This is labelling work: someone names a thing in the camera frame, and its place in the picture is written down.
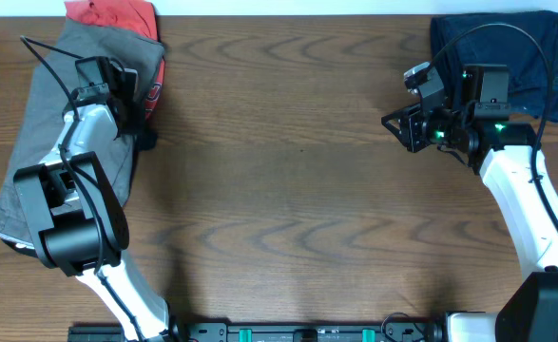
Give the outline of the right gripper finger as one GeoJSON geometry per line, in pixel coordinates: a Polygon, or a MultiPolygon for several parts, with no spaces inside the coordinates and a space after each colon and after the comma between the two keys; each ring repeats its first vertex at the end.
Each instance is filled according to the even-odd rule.
{"type": "Polygon", "coordinates": [[[392,133],[397,139],[401,138],[401,131],[398,126],[394,126],[391,124],[390,119],[381,119],[381,124],[390,132],[392,133]]]}
{"type": "Polygon", "coordinates": [[[400,122],[401,119],[403,119],[404,117],[406,117],[408,115],[409,112],[409,107],[405,106],[403,108],[400,108],[396,111],[394,111],[391,114],[385,115],[381,118],[381,122],[383,124],[387,124],[390,121],[398,121],[400,122]]]}

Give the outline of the grey shorts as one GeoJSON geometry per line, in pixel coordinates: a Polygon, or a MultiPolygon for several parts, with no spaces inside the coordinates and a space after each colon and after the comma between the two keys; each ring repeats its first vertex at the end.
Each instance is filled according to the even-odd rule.
{"type": "MultiPolygon", "coordinates": [[[[156,82],[164,46],[123,28],[98,27],[66,20],[56,44],[59,49],[83,57],[114,57],[138,71],[140,101],[156,82]]],[[[67,97],[43,66],[34,69],[24,121],[13,147],[4,184],[0,190],[0,238],[31,247],[29,229],[12,183],[15,172],[38,163],[56,143],[64,122],[67,97]]],[[[135,140],[126,135],[113,141],[100,162],[121,204],[130,194],[135,140]]]]}

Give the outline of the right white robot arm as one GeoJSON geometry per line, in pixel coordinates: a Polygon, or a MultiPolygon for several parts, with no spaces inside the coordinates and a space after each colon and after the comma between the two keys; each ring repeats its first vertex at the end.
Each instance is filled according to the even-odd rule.
{"type": "Polygon", "coordinates": [[[477,118],[471,110],[418,104],[382,117],[410,152],[434,145],[467,165],[497,202],[516,250],[523,282],[497,313],[446,313],[430,341],[558,341],[558,195],[528,123],[477,118]]]}

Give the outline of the black garment under t-shirt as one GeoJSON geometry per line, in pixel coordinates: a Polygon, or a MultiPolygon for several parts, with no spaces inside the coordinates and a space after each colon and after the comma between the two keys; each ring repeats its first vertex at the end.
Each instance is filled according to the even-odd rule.
{"type": "Polygon", "coordinates": [[[157,132],[149,127],[143,129],[135,139],[135,147],[137,151],[149,151],[156,147],[158,140],[157,132]]]}

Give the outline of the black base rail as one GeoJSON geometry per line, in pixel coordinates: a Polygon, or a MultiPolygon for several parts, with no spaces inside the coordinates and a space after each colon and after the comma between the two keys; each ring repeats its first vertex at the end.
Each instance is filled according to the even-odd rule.
{"type": "Polygon", "coordinates": [[[441,342],[447,337],[432,323],[388,321],[380,325],[190,324],[179,333],[163,332],[157,341],[184,342],[441,342]]]}

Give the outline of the red printed t-shirt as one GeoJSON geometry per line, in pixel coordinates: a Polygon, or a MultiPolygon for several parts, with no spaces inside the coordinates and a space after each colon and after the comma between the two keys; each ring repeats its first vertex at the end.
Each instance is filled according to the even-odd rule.
{"type": "Polygon", "coordinates": [[[147,1],[66,1],[68,47],[86,57],[113,57],[139,72],[136,99],[150,117],[164,81],[165,49],[156,12],[147,1]]]}

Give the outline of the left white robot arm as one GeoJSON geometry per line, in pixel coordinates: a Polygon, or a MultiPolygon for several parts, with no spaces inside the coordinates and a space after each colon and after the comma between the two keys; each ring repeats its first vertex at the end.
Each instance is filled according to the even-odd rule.
{"type": "Polygon", "coordinates": [[[94,291],[122,325],[126,341],[173,339],[168,306],[127,252],[128,225],[102,161],[119,135],[109,85],[84,76],[64,111],[64,128],[13,185],[33,249],[48,268],[94,291]]]}

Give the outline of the folded navy garment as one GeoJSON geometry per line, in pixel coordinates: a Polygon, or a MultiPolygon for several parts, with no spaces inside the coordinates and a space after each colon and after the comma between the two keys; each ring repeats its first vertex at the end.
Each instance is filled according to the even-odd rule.
{"type": "Polygon", "coordinates": [[[462,66],[505,65],[510,71],[509,102],[513,110],[538,118],[544,112],[547,97],[548,81],[542,60],[546,57],[552,71],[548,120],[558,123],[558,12],[486,12],[435,17],[430,26],[432,54],[437,54],[460,33],[488,23],[493,26],[463,37],[437,63],[448,96],[460,99],[462,66]]]}

